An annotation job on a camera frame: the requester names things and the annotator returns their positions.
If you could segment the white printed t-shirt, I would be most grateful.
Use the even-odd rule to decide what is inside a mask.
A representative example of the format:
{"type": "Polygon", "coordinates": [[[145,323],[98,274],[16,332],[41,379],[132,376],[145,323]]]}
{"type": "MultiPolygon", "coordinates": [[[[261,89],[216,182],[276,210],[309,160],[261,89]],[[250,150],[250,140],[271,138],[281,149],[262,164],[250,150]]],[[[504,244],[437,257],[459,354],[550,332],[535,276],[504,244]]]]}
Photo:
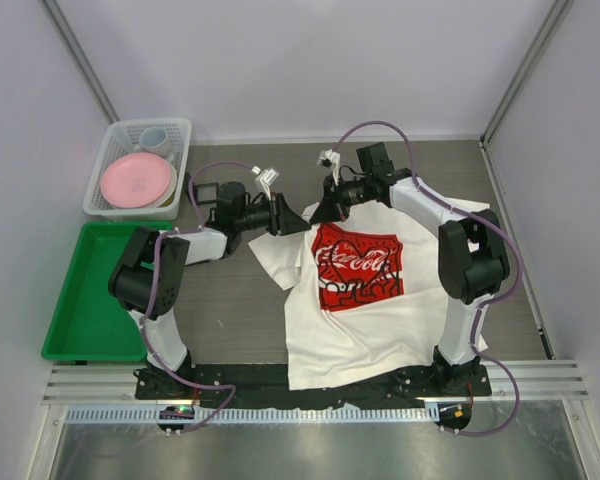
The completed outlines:
{"type": "Polygon", "coordinates": [[[343,222],[249,247],[288,297],[284,303],[292,390],[335,388],[406,366],[428,365],[458,335],[438,277],[438,241],[380,202],[343,222]]]}

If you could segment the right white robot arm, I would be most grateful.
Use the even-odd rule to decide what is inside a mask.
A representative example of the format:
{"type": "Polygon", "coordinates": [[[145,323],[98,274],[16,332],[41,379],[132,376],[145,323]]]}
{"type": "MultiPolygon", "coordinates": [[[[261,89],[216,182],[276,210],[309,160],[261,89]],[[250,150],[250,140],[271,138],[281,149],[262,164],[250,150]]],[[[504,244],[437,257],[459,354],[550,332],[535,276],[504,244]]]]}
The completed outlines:
{"type": "Polygon", "coordinates": [[[448,296],[445,325],[433,351],[426,385],[445,395],[479,379],[479,339],[487,308],[504,296],[502,283],[510,275],[508,251],[513,243],[490,209],[470,212],[422,182],[413,167],[398,169],[382,143],[357,151],[361,173],[351,180],[340,174],[340,155],[320,152],[318,162],[329,168],[323,197],[311,223],[344,220],[352,207],[370,201],[408,215],[438,241],[437,271],[448,296]]]}

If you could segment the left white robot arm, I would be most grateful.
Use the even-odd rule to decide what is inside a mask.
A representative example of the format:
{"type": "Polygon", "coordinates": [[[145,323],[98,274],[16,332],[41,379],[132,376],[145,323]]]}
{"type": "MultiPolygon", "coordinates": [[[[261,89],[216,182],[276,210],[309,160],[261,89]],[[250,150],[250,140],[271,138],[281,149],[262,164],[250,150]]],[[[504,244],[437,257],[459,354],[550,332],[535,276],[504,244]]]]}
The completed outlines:
{"type": "Polygon", "coordinates": [[[170,398],[185,397],[193,385],[191,355],[175,320],[174,306],[187,266],[233,254],[246,231],[264,229],[287,236],[310,229],[281,193],[251,196],[239,182],[213,183],[209,217],[193,230],[134,230],[108,281],[109,294],[134,320],[147,349],[146,377],[170,398]]]}

